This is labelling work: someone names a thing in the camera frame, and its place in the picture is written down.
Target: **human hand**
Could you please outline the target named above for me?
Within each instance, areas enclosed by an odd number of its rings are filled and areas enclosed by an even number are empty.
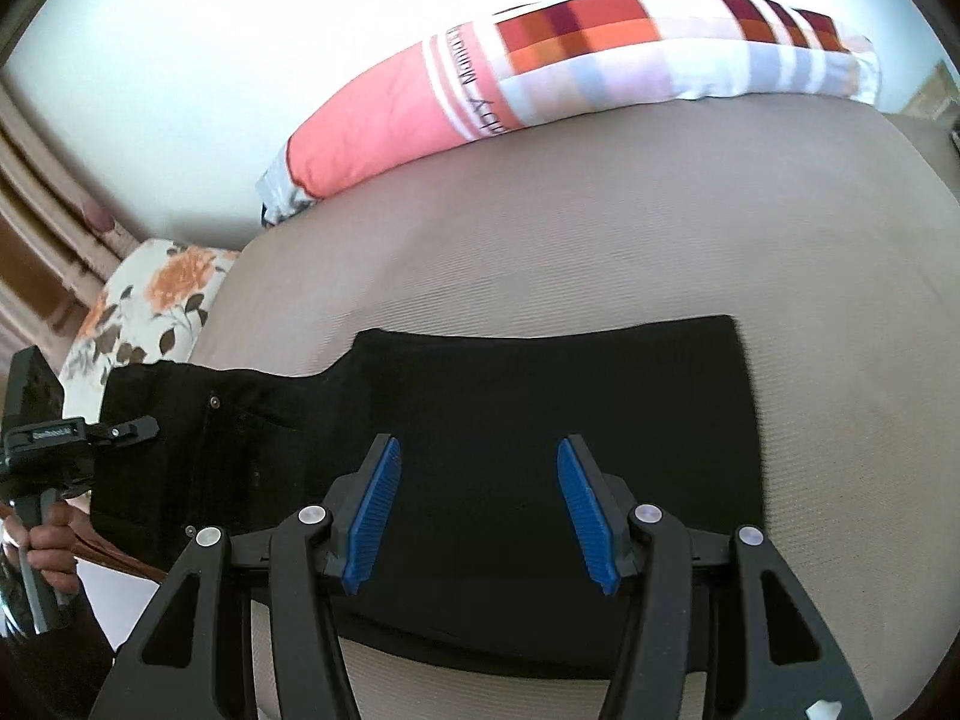
[[[20,549],[29,549],[27,562],[40,571],[53,589],[73,595],[80,592],[77,559],[71,551],[77,537],[70,527],[74,509],[58,501],[47,512],[47,522],[30,531],[15,514],[3,520],[3,551],[14,570],[20,567]]]

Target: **triangular cutout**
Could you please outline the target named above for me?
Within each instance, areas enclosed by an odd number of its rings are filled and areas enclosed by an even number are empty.
[[[820,658],[820,647],[773,571],[760,575],[767,613],[770,659],[778,666],[804,664]]]
[[[176,589],[150,640],[143,648],[147,666],[186,668],[193,655],[193,629],[200,596],[200,577],[188,574]]]

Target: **black sleeve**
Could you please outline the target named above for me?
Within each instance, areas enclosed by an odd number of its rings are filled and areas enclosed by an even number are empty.
[[[0,626],[0,716],[86,720],[113,666],[113,650],[86,593],[72,620],[49,634],[25,635]]]

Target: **orange flower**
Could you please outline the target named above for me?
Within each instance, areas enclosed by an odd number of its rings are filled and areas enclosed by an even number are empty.
[[[154,274],[144,292],[154,313],[162,314],[190,295],[201,292],[213,276],[216,257],[214,252],[201,247],[187,247],[186,251],[172,256]]]
[[[83,324],[80,326],[80,331],[77,333],[78,338],[93,338],[93,334],[97,329],[97,322],[99,322],[100,317],[104,315],[104,309],[106,308],[107,290],[101,290],[101,293],[97,296],[97,302],[90,307],[86,319],[83,320]]]

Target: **plaid fabric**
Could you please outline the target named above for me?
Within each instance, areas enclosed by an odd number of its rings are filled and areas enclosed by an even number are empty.
[[[748,93],[873,104],[879,90],[863,35],[771,0],[524,5],[433,35],[333,95],[258,183],[262,220],[419,157],[579,114]]]

